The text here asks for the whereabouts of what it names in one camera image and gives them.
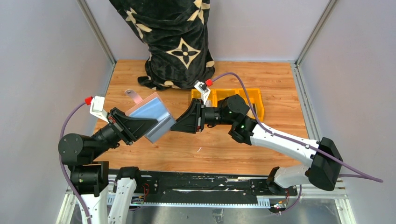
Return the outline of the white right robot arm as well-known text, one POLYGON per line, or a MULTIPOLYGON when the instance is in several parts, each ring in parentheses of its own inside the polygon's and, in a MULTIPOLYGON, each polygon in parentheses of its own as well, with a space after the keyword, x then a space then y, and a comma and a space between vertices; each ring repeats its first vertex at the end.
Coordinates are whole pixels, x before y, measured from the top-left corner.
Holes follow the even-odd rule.
POLYGON ((273 195, 300 184, 312 184, 326 191, 335 189, 343 160, 332 139, 323 137, 317 141, 280 132, 249 117, 249 109, 238 94, 220 100, 217 107, 208 107, 201 99, 193 98, 171 130, 197 133, 205 126, 230 125, 228 133, 236 142, 270 148, 300 161, 301 165, 271 170, 267 190, 273 195))

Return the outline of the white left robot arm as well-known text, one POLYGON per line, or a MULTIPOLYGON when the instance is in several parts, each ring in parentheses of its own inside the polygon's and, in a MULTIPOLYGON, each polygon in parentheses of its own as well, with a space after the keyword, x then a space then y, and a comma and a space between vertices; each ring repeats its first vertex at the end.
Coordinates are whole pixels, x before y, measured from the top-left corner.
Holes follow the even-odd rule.
POLYGON ((85 224, 124 224, 133 194, 143 187, 138 167, 122 167, 115 182, 115 197, 107 209, 109 163, 96 158, 120 142, 127 145, 143 137, 157 124, 153 118, 132 118, 117 108, 105 113, 107 124, 92 136, 69 133, 60 138, 58 151, 64 168, 70 174, 66 181, 78 199, 85 224))

